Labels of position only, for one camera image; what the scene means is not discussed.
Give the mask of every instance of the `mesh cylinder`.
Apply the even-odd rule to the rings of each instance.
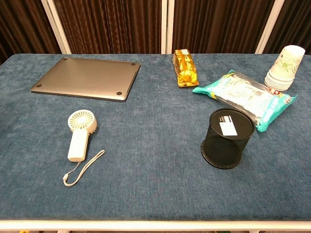
[[[224,116],[230,116],[237,135],[223,135],[220,123]],[[254,129],[252,120],[243,112],[227,108],[216,110],[210,116],[207,135],[201,145],[203,157],[218,168],[237,166]]]

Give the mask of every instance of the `black mesh pen holder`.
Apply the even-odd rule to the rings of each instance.
[[[230,169],[237,166],[255,126],[245,113],[230,108],[218,109],[210,115],[203,157],[213,166]]]

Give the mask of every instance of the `fan grille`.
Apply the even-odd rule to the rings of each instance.
[[[70,120],[70,126],[74,129],[85,129],[94,121],[94,115],[87,111],[80,111],[74,114]]]

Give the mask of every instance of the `white handheld fan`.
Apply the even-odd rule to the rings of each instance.
[[[68,175],[72,173],[81,163],[81,161],[85,160],[86,158],[88,136],[90,133],[93,133],[96,130],[97,122],[94,114],[91,111],[83,109],[70,115],[68,118],[68,125],[72,131],[68,159],[72,162],[78,162],[77,166],[72,171],[66,173],[63,177],[64,185],[71,187],[79,181],[88,167],[91,166],[91,164],[94,163],[100,156],[102,156],[105,151],[101,150],[87,164],[85,164],[75,182],[67,183]]]

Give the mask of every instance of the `white label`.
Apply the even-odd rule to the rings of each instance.
[[[187,50],[181,50],[181,53],[182,53],[183,55],[188,55],[188,54],[189,54]]]
[[[223,136],[237,136],[237,131],[235,130],[234,124],[232,122],[231,116],[222,116],[219,122],[220,128],[222,129]]]

